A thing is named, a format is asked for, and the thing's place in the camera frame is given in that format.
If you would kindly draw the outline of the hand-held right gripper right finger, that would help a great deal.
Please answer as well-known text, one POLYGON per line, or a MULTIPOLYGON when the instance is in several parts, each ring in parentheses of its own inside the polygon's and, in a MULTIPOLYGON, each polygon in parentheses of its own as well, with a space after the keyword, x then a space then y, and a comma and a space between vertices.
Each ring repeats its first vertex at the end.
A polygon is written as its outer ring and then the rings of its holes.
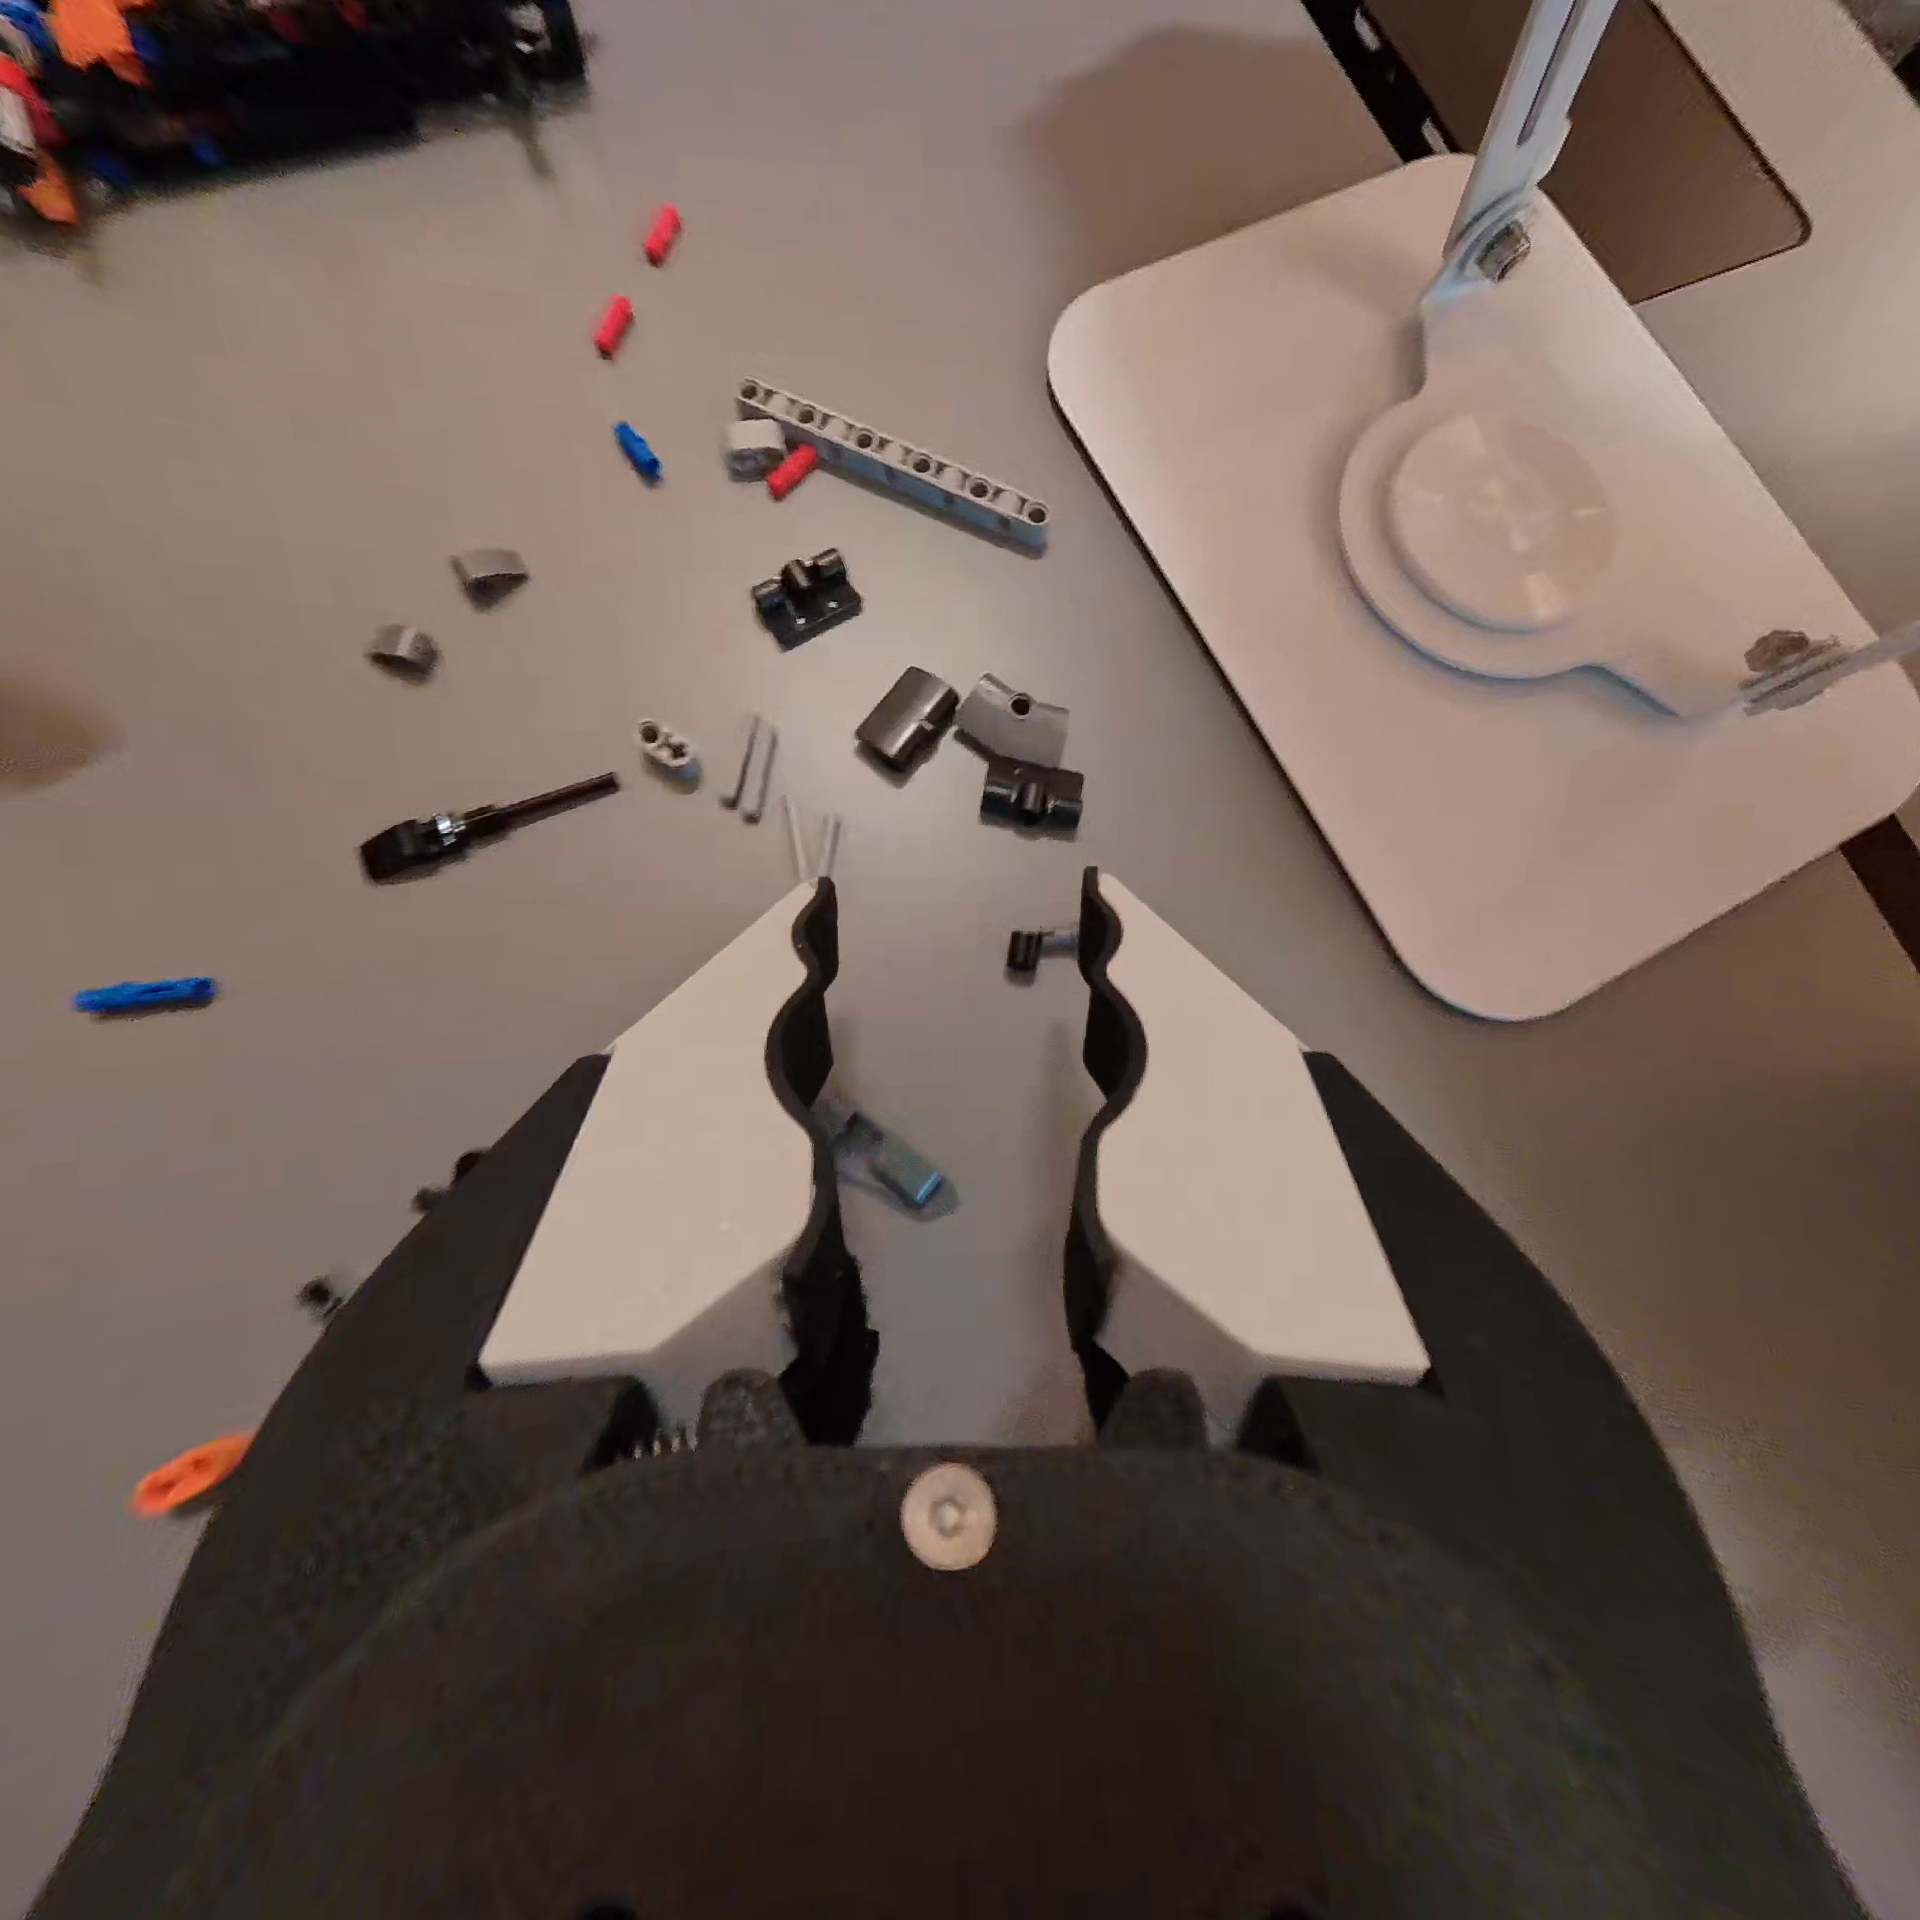
POLYGON ((1075 954, 1098 1091, 1067 1215, 1085 1372, 1418 1385, 1429 1351, 1307 1048, 1099 868, 1075 954))

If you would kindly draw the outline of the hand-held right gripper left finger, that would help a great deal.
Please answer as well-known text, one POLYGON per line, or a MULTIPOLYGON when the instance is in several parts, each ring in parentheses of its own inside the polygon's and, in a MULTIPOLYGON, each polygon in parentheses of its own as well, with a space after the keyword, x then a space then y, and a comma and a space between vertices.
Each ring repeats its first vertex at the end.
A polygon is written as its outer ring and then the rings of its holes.
POLYGON ((831 881, 792 889, 603 1055, 480 1351, 493 1385, 771 1377, 832 1342, 831 881))

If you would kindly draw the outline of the black lego shaft piece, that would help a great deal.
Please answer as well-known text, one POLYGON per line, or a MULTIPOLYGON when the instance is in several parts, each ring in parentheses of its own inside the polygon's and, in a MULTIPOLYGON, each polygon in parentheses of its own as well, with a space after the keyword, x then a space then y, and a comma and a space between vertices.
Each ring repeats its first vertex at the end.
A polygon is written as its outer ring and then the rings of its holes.
POLYGON ((402 820, 375 833, 361 843, 356 850, 360 868, 372 886, 421 878, 527 826, 537 826, 563 812, 608 801, 620 786, 618 772, 603 772, 527 801, 445 809, 425 818, 402 820))

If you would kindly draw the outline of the black curved lego panel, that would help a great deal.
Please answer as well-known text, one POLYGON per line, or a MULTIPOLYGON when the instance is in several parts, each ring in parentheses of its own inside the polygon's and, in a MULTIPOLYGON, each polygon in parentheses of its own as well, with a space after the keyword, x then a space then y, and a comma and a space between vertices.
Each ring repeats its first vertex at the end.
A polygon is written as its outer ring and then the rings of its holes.
POLYGON ((908 777, 946 734, 955 711, 957 691, 911 666, 856 726, 856 746, 890 777, 908 777))

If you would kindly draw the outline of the grey lego panel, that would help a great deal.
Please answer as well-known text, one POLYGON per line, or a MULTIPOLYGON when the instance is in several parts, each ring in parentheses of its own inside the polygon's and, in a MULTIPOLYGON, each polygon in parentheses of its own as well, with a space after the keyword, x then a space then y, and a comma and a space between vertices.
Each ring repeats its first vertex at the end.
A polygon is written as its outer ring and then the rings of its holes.
POLYGON ((954 716, 954 731, 993 759, 1065 763, 1069 708, 984 675, 954 716))

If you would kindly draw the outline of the orange lego connector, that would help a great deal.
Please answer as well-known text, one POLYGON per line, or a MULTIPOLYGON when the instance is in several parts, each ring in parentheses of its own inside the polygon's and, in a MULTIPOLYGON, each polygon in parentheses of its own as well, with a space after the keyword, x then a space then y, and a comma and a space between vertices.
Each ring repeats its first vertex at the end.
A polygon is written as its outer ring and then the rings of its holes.
POLYGON ((204 1504, 241 1470, 251 1444, 251 1431, 228 1431, 171 1457, 138 1482, 129 1512, 139 1520, 162 1520, 204 1504))

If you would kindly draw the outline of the long grey lego beam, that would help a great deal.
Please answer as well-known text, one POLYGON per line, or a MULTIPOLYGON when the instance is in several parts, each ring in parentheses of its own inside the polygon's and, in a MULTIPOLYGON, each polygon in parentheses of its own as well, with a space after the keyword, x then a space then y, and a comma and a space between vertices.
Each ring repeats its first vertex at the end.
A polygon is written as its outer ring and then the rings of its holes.
POLYGON ((1050 506, 1012 483, 759 377, 736 384, 733 406, 740 424, 773 427, 786 457, 807 451, 815 471, 900 498, 1000 546, 1029 555, 1050 548, 1050 506))

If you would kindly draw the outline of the partly built lego vehicle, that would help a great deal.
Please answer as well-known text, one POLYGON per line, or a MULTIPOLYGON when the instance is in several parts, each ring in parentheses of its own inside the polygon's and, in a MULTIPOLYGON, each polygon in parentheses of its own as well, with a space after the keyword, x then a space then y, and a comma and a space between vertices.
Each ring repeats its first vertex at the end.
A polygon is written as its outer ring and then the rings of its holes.
POLYGON ((5 3, 5 212, 103 207, 409 142, 585 82, 567 3, 5 3))

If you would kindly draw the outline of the grey angled connector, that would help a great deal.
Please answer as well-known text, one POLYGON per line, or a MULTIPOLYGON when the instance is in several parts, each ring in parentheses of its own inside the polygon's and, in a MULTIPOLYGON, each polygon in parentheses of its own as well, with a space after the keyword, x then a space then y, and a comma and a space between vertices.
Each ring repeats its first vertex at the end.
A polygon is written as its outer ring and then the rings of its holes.
POLYGON ((946 1200, 952 1191, 946 1175, 899 1130, 882 1126, 837 1092, 824 1092, 811 1112, 824 1126, 832 1160, 845 1183, 880 1193, 914 1216, 946 1200))

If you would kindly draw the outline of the brown rounded panel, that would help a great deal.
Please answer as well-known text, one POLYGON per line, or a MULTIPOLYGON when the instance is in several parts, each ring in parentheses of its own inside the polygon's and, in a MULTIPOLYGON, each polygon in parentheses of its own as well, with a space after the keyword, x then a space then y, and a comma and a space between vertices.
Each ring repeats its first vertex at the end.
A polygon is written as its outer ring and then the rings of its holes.
POLYGON ((1651 3, 1616 4, 1544 194, 1633 304, 1811 238, 1799 199, 1651 3))

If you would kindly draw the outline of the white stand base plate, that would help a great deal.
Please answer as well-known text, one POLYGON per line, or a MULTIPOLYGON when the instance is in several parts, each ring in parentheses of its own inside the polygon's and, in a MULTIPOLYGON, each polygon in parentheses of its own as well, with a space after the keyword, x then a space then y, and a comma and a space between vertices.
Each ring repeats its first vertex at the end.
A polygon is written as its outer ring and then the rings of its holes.
POLYGON ((1880 639, 1568 219, 1443 276, 1472 162, 1076 297, 1048 380, 1395 955, 1556 1016, 1916 793, 1880 639))

